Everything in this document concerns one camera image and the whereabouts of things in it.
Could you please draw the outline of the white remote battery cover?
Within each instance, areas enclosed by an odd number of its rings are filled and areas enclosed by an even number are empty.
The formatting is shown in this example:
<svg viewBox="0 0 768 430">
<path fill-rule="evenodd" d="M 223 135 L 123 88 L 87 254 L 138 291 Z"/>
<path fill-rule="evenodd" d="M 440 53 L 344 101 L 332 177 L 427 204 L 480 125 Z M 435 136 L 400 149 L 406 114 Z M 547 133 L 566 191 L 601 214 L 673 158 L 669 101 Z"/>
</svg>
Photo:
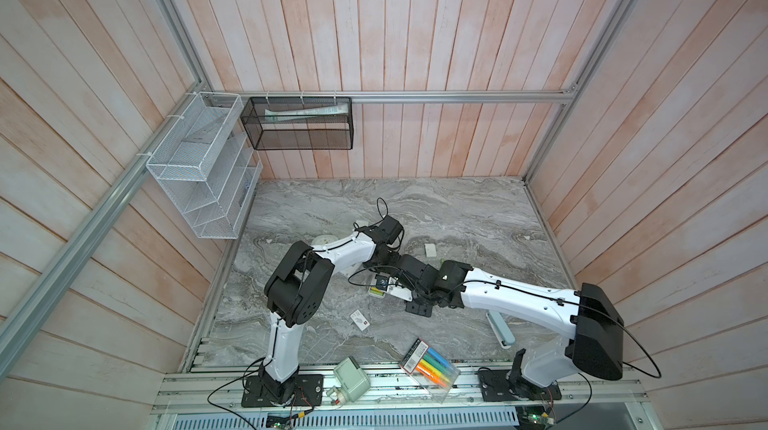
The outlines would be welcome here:
<svg viewBox="0 0 768 430">
<path fill-rule="evenodd" d="M 427 258 L 433 259 L 437 257 L 437 249 L 435 244 L 425 244 L 424 250 L 425 250 L 425 256 Z"/>
</svg>

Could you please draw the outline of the red white remote control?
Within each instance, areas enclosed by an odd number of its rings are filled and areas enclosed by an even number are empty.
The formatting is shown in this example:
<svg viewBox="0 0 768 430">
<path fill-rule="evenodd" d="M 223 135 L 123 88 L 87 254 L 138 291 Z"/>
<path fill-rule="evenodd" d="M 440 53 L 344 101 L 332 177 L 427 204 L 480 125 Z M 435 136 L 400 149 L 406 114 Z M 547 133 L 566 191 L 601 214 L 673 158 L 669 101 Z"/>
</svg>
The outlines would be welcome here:
<svg viewBox="0 0 768 430">
<path fill-rule="evenodd" d="M 375 286 L 371 286 L 368 289 L 368 294 L 372 297 L 379 298 L 379 299 L 383 299 L 387 296 L 387 292 L 385 290 L 380 290 Z"/>
</svg>

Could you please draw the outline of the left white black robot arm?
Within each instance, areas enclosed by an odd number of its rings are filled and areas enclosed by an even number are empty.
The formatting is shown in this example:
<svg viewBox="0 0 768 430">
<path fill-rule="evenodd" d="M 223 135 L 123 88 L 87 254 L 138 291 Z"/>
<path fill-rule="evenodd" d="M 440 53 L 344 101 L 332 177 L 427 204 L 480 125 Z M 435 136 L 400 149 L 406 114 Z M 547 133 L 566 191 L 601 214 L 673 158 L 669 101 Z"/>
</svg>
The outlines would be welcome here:
<svg viewBox="0 0 768 430">
<path fill-rule="evenodd" d="M 270 337 L 259 378 L 271 392 L 293 388 L 304 324 L 319 309 L 334 272 L 379 266 L 377 258 L 387 258 L 403 235 L 403 226 L 385 216 L 337 241 L 315 246 L 298 241 L 290 246 L 264 287 Z"/>
</svg>

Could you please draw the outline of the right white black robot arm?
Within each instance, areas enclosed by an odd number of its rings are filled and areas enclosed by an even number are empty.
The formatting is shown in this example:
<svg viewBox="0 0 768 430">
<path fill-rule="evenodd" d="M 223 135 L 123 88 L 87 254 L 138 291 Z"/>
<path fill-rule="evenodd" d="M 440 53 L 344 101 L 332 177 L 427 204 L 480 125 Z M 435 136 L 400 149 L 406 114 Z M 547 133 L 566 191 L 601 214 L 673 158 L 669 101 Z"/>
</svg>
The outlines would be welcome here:
<svg viewBox="0 0 768 430">
<path fill-rule="evenodd" d="M 539 325 L 557 334 L 549 342 L 515 354 L 505 372 L 479 371 L 481 383 L 504 378 L 505 399 L 559 397 L 557 382 L 579 372 L 606 381 L 623 378 L 623 319 L 598 286 L 579 290 L 525 284 L 469 264 L 446 261 L 436 269 L 402 256 L 390 271 L 410 290 L 408 313 L 429 317 L 432 308 L 469 308 L 497 312 Z"/>
</svg>

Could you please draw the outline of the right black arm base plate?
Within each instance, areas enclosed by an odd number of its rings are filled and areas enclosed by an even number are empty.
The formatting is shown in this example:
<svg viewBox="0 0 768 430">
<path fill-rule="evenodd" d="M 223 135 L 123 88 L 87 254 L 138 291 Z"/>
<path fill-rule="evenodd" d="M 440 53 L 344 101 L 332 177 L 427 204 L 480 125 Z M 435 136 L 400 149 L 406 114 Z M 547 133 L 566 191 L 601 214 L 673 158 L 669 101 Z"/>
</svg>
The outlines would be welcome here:
<svg viewBox="0 0 768 430">
<path fill-rule="evenodd" d="M 479 367 L 476 375 L 485 402 L 522 400 L 549 402 L 562 399 L 562 392 L 557 383 L 548 387 L 539 387 L 513 370 L 492 370 L 488 367 Z"/>
</svg>

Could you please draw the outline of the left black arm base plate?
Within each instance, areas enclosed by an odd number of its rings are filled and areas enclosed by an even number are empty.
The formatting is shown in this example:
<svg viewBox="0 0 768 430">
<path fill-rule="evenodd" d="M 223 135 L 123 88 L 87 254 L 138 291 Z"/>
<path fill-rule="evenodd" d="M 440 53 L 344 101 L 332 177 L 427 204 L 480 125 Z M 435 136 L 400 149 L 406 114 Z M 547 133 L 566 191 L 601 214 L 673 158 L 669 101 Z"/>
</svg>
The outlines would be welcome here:
<svg viewBox="0 0 768 430">
<path fill-rule="evenodd" d="M 278 382 L 269 374 L 245 379 L 241 399 L 243 408 L 285 406 L 316 407 L 322 403 L 324 377 L 321 374 L 295 374 Z"/>
</svg>

